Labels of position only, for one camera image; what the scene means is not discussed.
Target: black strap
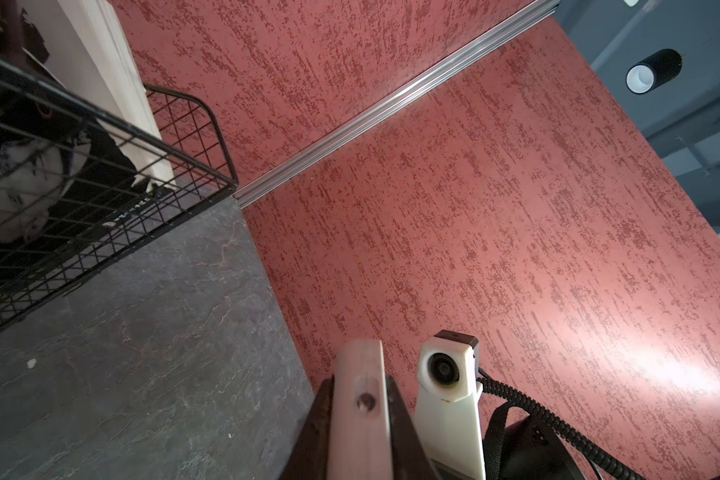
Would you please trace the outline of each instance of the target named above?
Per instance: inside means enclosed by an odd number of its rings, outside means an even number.
[[[483,439],[483,458],[485,459],[486,480],[499,480],[501,471],[501,449],[504,446],[504,429],[507,426],[507,414],[514,404],[506,402],[494,410],[488,422],[488,430]]]

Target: gray stone floor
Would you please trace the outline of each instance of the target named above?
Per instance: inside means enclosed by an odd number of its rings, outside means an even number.
[[[228,199],[0,334],[0,478],[276,478],[311,402]]]

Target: black wire basket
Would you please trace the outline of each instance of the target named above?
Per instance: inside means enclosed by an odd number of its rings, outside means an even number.
[[[145,89],[162,140],[0,57],[0,331],[237,188],[208,106]]]

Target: aluminum trim strip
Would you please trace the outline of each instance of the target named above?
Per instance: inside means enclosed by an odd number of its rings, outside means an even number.
[[[240,207],[249,206],[343,145],[403,110],[458,72],[553,14],[559,4],[560,0],[534,0],[325,137],[240,188],[234,194]]]

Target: black coiled cable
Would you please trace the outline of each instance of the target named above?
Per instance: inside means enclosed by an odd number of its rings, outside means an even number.
[[[557,435],[571,444],[576,450],[583,453],[585,457],[600,466],[616,480],[645,480],[643,476],[632,468],[616,460],[613,456],[598,447],[587,437],[581,435],[576,428],[568,425],[562,418],[553,414],[546,407],[536,400],[528,397],[517,389],[506,383],[497,382],[491,379],[485,370],[478,369],[483,378],[478,379],[483,384],[483,393],[489,393],[506,399],[513,406],[522,408],[534,418],[541,420],[552,428]]]

